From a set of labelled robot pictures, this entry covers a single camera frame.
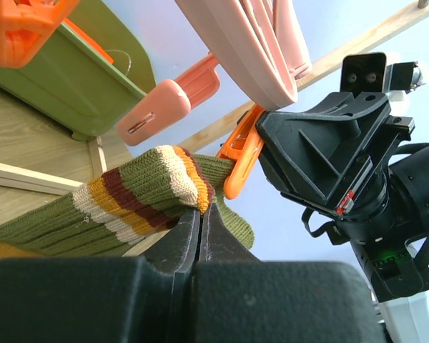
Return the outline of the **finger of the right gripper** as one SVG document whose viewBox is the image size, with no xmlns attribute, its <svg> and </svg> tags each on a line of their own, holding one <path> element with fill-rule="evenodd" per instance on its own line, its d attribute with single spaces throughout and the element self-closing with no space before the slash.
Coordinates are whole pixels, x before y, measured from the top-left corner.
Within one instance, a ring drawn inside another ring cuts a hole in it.
<svg viewBox="0 0 429 343">
<path fill-rule="evenodd" d="M 267 111 L 256 123 L 265 145 L 260 165 L 279 191 L 318 204 L 326 204 L 342 167 L 330 161 L 342 140 L 334 118 L 354 101 L 347 92 L 333 92 L 304 112 Z"/>
</svg>

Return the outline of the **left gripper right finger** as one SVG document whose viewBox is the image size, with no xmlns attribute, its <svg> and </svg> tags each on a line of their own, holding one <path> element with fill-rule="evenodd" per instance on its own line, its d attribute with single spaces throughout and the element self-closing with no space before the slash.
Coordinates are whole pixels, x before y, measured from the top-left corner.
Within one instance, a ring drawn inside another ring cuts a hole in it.
<svg viewBox="0 0 429 343">
<path fill-rule="evenodd" d="M 370 290 L 340 262 L 262 262 L 227 230 L 217 206 L 202 220 L 194 269 L 196 342 L 384 342 Z"/>
</svg>

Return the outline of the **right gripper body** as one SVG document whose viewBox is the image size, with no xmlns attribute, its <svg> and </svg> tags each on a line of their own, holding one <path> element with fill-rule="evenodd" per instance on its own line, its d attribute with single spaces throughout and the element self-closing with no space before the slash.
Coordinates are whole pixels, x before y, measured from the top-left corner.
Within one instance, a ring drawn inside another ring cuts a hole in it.
<svg viewBox="0 0 429 343">
<path fill-rule="evenodd" d="M 414 128 L 411 121 L 393 121 L 387 94 L 362 92 L 354 97 L 354 101 L 342 109 L 342 114 L 350 118 L 334 118 L 339 122 L 336 128 L 342 140 L 330 161 L 343 171 L 328 202 L 318 204 L 280 192 L 309 212 L 331 218 L 331 225 L 311 235 L 318 237 L 327 233 L 333 244 L 347 241 L 367 244 L 392 229 L 395 216 L 386 164 L 399 142 L 409 139 Z"/>
</svg>

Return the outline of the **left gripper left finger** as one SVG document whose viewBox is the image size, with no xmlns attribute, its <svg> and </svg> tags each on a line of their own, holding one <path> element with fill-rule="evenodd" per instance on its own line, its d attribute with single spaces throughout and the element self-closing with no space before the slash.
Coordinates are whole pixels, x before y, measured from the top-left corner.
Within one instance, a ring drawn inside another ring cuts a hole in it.
<svg viewBox="0 0 429 343">
<path fill-rule="evenodd" d="M 137 257 L 0 259 L 0 342 L 187 342 L 200 225 Z"/>
</svg>

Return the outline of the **orange clothes peg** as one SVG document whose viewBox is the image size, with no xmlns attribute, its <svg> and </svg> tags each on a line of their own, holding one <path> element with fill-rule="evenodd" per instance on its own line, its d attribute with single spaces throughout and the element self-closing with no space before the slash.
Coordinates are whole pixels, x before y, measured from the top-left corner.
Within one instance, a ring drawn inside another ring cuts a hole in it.
<svg viewBox="0 0 429 343">
<path fill-rule="evenodd" d="M 264 141 L 258 134 L 255 124 L 264 111 L 257 104 L 248 110 L 216 155 L 218 158 L 234 162 L 231 174 L 224 184 L 227 199 L 235 199 L 241 193 L 262 151 Z"/>
</svg>

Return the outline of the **olive striped sock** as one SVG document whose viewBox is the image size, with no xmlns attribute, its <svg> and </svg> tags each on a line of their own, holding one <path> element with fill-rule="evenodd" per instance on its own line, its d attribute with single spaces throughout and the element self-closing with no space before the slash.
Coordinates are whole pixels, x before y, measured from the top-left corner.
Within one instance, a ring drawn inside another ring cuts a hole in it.
<svg viewBox="0 0 429 343">
<path fill-rule="evenodd" d="M 251 248 L 252 227 L 225 204 L 233 163 L 163 145 L 42 207 L 0 224 L 0 259 L 121 256 L 176 226 L 189 209 L 216 204 L 229 231 Z"/>
</svg>

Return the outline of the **pink round clip hanger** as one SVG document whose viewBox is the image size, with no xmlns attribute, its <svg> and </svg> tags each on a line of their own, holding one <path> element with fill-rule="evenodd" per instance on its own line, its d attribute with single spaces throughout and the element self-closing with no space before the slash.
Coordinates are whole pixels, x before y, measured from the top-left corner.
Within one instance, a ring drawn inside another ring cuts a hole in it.
<svg viewBox="0 0 429 343">
<path fill-rule="evenodd" d="M 292 1 L 178 1 L 221 67 L 262 108 L 298 99 L 297 80 L 312 70 Z"/>
</svg>

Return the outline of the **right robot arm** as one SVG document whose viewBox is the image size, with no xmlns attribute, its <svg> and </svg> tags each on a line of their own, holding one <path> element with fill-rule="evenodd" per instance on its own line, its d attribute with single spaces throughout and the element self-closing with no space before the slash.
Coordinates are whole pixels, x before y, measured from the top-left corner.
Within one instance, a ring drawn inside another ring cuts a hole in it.
<svg viewBox="0 0 429 343">
<path fill-rule="evenodd" d="M 313 237 L 348 243 L 393 342 L 429 342 L 429 143 L 388 95 L 331 93 L 309 111 L 267 111 L 260 164 Z"/>
</svg>

